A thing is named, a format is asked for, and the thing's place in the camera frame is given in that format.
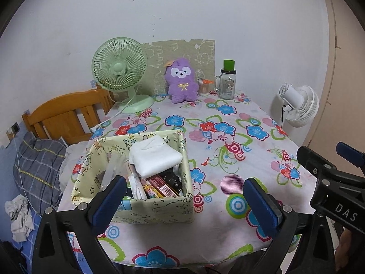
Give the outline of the grey plaid pillow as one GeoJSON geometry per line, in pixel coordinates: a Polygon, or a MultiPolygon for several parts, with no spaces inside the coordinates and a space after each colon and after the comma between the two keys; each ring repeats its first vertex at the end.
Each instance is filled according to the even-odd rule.
{"type": "Polygon", "coordinates": [[[34,211],[42,215],[46,208],[56,209],[61,200],[60,167],[65,159],[64,142],[39,139],[27,132],[17,148],[13,167],[14,181],[34,211]]]}

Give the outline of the glass jar green lid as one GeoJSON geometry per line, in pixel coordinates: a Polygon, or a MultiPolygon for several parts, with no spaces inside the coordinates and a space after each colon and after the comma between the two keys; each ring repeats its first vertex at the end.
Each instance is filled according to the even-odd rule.
{"type": "Polygon", "coordinates": [[[221,99],[233,100],[236,86],[235,61],[224,59],[220,72],[220,75],[215,77],[215,90],[221,99]]]}

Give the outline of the red snack box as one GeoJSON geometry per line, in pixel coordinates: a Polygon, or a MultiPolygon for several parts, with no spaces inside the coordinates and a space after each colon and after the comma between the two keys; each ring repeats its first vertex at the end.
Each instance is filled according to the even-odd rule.
{"type": "Polygon", "coordinates": [[[156,189],[160,194],[164,197],[177,198],[179,194],[176,193],[164,179],[162,179],[159,175],[154,175],[147,178],[147,181],[156,189]]]}

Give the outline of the crumpled white grey cloth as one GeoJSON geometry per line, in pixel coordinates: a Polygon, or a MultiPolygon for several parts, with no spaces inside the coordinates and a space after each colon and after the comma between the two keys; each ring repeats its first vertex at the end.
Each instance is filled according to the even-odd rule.
{"type": "Polygon", "coordinates": [[[10,218],[12,239],[16,242],[25,242],[29,234],[34,230],[28,200],[19,194],[13,200],[6,201],[4,209],[10,218]]]}

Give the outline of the purple plush toy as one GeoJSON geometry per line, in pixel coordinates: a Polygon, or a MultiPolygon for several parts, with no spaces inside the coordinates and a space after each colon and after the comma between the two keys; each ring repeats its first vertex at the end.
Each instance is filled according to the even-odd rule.
{"type": "Polygon", "coordinates": [[[164,75],[172,103],[197,101],[199,85],[195,70],[186,58],[179,58],[167,67],[164,75]]]}

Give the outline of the white circulator fan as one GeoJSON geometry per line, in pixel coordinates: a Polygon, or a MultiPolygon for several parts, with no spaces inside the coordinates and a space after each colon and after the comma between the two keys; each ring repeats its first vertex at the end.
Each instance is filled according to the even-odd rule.
{"type": "Polygon", "coordinates": [[[319,110],[319,98],[308,85],[294,87],[284,83],[278,95],[284,101],[283,118],[292,127],[304,127],[311,123],[319,110]]]}

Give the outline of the toothpick jar orange lid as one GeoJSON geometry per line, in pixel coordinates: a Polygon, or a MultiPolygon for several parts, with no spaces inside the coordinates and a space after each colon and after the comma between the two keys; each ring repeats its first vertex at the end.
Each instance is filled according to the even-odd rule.
{"type": "Polygon", "coordinates": [[[199,90],[198,90],[198,94],[201,97],[205,97],[207,95],[209,95],[210,91],[211,91],[211,86],[215,83],[213,80],[208,80],[208,79],[202,79],[202,78],[198,78],[198,85],[199,85],[199,90]]]}

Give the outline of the cartoon fabric storage box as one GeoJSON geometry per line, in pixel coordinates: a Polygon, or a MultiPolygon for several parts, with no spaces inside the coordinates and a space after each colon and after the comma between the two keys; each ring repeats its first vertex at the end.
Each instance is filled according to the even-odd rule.
{"type": "Polygon", "coordinates": [[[74,205],[89,203],[106,189],[115,176],[126,180],[127,190],[113,222],[119,223],[191,223],[194,220],[194,192],[190,176],[186,140],[179,130],[100,137],[94,140],[74,177],[71,200],[74,205]],[[138,141],[159,135],[182,154],[182,162],[159,174],[179,194],[164,197],[129,162],[129,151],[138,141]]]}

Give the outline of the floral tablecloth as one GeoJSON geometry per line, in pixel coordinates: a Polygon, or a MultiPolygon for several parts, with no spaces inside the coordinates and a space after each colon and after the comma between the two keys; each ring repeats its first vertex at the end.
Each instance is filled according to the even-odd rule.
{"type": "Polygon", "coordinates": [[[162,134],[166,143],[184,134],[191,179],[179,201],[188,223],[168,213],[166,202],[127,199],[116,219],[99,236],[110,258],[142,267],[209,266],[250,254],[268,245],[242,194],[253,177],[265,192],[295,211],[312,213],[315,179],[296,159],[297,146],[284,130],[243,93],[226,101],[214,93],[190,103],[173,104],[166,95],[135,114],[109,112],[88,148],[94,157],[111,156],[117,137],[128,149],[139,139],[162,134]]]}

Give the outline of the blue bed sheet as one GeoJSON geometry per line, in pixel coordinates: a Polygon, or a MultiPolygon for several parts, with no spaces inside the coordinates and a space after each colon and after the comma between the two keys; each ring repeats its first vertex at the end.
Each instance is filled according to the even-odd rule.
{"type": "Polygon", "coordinates": [[[38,225],[46,208],[57,209],[70,182],[70,147],[31,132],[1,148],[1,241],[23,273],[31,273],[38,225]]]}

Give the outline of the green desk fan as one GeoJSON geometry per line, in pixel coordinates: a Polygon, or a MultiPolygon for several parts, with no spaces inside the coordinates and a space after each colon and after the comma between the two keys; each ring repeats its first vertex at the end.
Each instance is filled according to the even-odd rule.
{"type": "Polygon", "coordinates": [[[132,38],[116,37],[104,42],[95,52],[91,71],[95,82],[110,93],[126,92],[117,101],[118,112],[131,114],[151,107],[154,99],[139,94],[137,86],[147,70],[147,55],[142,45],[132,38]]]}

